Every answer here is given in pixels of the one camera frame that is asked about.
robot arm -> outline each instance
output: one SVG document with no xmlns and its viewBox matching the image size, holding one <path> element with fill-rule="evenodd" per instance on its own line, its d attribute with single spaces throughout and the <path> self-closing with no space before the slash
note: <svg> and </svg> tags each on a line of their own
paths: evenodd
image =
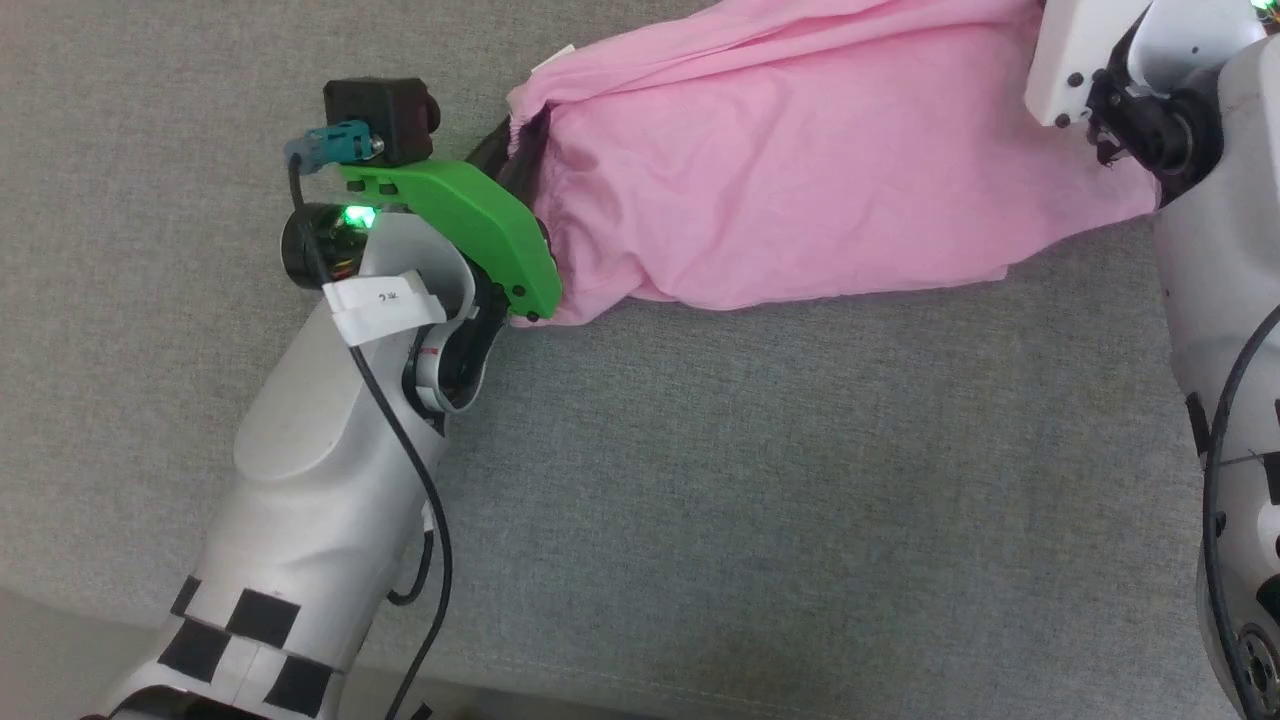
<svg viewBox="0 0 1280 720">
<path fill-rule="evenodd" d="M 91 717 L 337 717 L 406 546 L 433 527 L 443 589 L 420 656 L 443 620 L 451 557 L 426 468 L 447 415 L 475 400 L 508 313 L 535 320 L 559 300 L 545 237 L 517 200 L 535 173 L 513 165 L 536 158 L 506 161 L 503 146 L 500 161 L 428 160 L 438 109 L 420 81 L 335 81 L 325 100 L 334 124 L 287 147 L 296 210 L 282 238 L 288 274 L 325 301 L 241 424 L 234 483 L 155 647 Z M 384 208 L 306 204 L 297 173 L 333 161 Z"/>
<path fill-rule="evenodd" d="M 1172 369 L 1197 450 L 1210 462 L 1213 409 L 1242 347 L 1280 302 L 1280 44 L 1266 38 L 1244 0 L 1146 5 L 1050 0 L 1027 104 L 1044 124 L 1087 119 L 1100 160 L 1132 154 L 1161 182 L 1155 243 Z M 1144 14 L 1133 23 L 1135 10 Z M 1106 38 L 1094 35 L 1098 27 Z M 1114 50 L 1101 51 L 1101 40 Z M 1230 430 L 1213 439 L 1222 457 L 1216 506 L 1206 510 L 1201 633 L 1238 711 L 1275 717 L 1280 338 L 1254 356 L 1234 396 Z M 1221 589 L 1225 614 L 1215 611 L 1211 584 Z"/>
</svg>

blue connector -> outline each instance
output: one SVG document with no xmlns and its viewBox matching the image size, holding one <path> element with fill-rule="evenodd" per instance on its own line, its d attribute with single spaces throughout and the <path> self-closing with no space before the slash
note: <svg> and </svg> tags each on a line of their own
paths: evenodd
<svg viewBox="0 0 1280 720">
<path fill-rule="evenodd" d="M 362 120 L 348 120 L 326 128 L 308 129 L 284 145 L 284 161 L 302 158 L 298 174 L 310 176 L 330 163 L 358 163 L 383 151 L 381 138 L 369 132 Z"/>
</svg>

black wire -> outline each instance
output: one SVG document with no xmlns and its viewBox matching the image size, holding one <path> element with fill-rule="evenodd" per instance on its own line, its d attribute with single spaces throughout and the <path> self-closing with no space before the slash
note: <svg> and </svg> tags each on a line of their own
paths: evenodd
<svg viewBox="0 0 1280 720">
<path fill-rule="evenodd" d="M 1239 643 L 1231 630 L 1231 618 L 1226 610 L 1226 592 L 1222 589 L 1221 557 L 1217 552 L 1217 483 L 1219 470 L 1222 466 L 1222 447 L 1226 439 L 1226 421 L 1231 414 L 1231 405 L 1235 402 L 1235 393 L 1240 389 L 1240 380 L 1249 363 L 1257 355 L 1262 343 L 1266 342 L 1271 331 L 1280 324 L 1280 305 L 1271 310 L 1271 314 L 1262 320 L 1249 340 L 1244 343 L 1240 354 L 1231 365 L 1231 372 L 1226 375 L 1222 386 L 1222 395 L 1217 398 L 1217 410 L 1213 413 L 1213 425 L 1210 430 L 1208 455 L 1204 459 L 1204 495 L 1201 507 L 1201 536 L 1204 546 L 1204 584 L 1208 585 L 1208 601 L 1213 614 L 1213 625 L 1217 629 L 1217 642 L 1222 644 L 1222 655 L 1226 656 L 1226 667 L 1231 674 L 1231 684 L 1235 694 L 1240 698 L 1240 708 L 1244 720 L 1262 720 L 1262 711 L 1254 702 L 1253 692 L 1249 689 L 1249 680 L 1244 673 L 1244 662 L 1240 660 Z"/>
<path fill-rule="evenodd" d="M 407 593 L 401 594 L 394 588 L 387 593 L 387 602 L 396 607 L 412 605 L 417 596 L 422 594 L 422 585 L 426 584 L 426 574 L 431 569 L 431 546 L 435 544 L 435 533 L 428 530 L 422 533 L 422 556 L 417 561 L 417 574 L 413 575 L 413 587 Z"/>
<path fill-rule="evenodd" d="M 296 211 L 302 210 L 306 205 L 302 200 L 302 178 L 298 172 L 301 167 L 302 158 L 300 155 L 289 158 L 289 196 L 293 199 L 293 209 Z M 333 282 L 333 275 L 329 273 L 329 268 L 325 265 L 324 259 L 320 256 L 320 249 L 316 246 L 315 236 L 311 233 L 308 223 L 298 223 L 298 227 L 302 233 L 302 242 L 306 243 L 307 252 L 314 259 L 316 278 L 320 281 L 320 284 Z M 396 697 L 387 708 L 387 720 L 394 720 L 401 706 L 404 703 L 404 697 L 408 694 L 410 688 L 413 687 L 413 679 L 417 678 L 417 671 L 422 667 L 422 661 L 426 659 L 428 651 L 431 650 L 435 637 L 440 634 L 440 626 L 444 624 L 444 615 L 449 609 L 449 593 L 453 589 L 453 542 L 449 539 L 449 524 L 444 518 L 444 503 L 440 501 L 439 491 L 435 489 L 435 482 L 431 479 L 431 473 L 428 471 L 426 465 L 422 462 L 422 457 L 413 447 L 413 441 L 410 439 L 408 433 L 404 432 L 404 425 L 402 425 L 399 418 L 396 416 L 396 411 L 392 409 L 392 404 L 387 400 L 387 395 L 378 383 L 378 378 L 374 377 L 374 372 L 369 368 L 369 361 L 365 360 L 365 354 L 360 350 L 360 347 L 351 347 L 349 350 L 351 359 L 356 364 L 356 370 L 360 372 L 360 377 L 365 380 L 365 387 L 369 388 L 369 395 L 374 397 L 374 404 L 378 405 L 379 410 L 381 410 L 383 418 L 387 419 L 387 424 L 390 425 L 392 433 L 396 436 L 396 439 L 399 441 L 401 447 L 404 450 L 404 455 L 408 456 L 410 464 L 413 465 L 413 471 L 417 473 L 419 479 L 422 482 L 422 488 L 426 491 L 428 501 L 431 503 L 431 515 L 435 519 L 435 533 L 440 536 L 440 600 L 435 606 L 435 616 L 431 618 L 431 626 L 426 632 L 426 638 L 424 638 L 422 644 L 419 646 L 417 653 L 413 656 L 413 661 L 410 662 L 408 670 L 404 673 L 404 679 L 401 680 L 399 688 L 396 691 Z"/>
</svg>

pink cloth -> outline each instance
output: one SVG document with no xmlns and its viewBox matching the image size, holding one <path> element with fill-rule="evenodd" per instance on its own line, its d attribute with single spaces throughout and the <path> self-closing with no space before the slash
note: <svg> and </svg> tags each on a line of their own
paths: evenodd
<svg viewBox="0 0 1280 720">
<path fill-rule="evenodd" d="M 1036 0 L 724 0 L 540 68 L 509 101 L 513 129 L 553 109 L 553 322 L 993 281 L 1149 213 L 1142 168 L 1023 108 L 1038 22 Z"/>
</svg>

gray couch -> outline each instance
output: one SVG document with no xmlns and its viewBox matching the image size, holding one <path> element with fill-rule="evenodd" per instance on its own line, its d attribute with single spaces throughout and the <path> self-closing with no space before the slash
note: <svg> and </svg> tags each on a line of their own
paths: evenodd
<svg viewBox="0 0 1280 720">
<path fill-rule="evenodd" d="M 0 584 L 125 624 L 10 600 L 23 717 L 87 703 L 59 653 L 159 623 L 195 560 L 316 301 L 276 238 L 324 81 L 424 77 L 457 158 L 556 49 L 703 4 L 0 0 Z M 506 334 L 439 471 L 458 577 L 425 674 L 689 719 L 1228 717 L 1149 245 Z M 402 667 L 429 619 L 388 607 L 362 661 Z"/>
</svg>

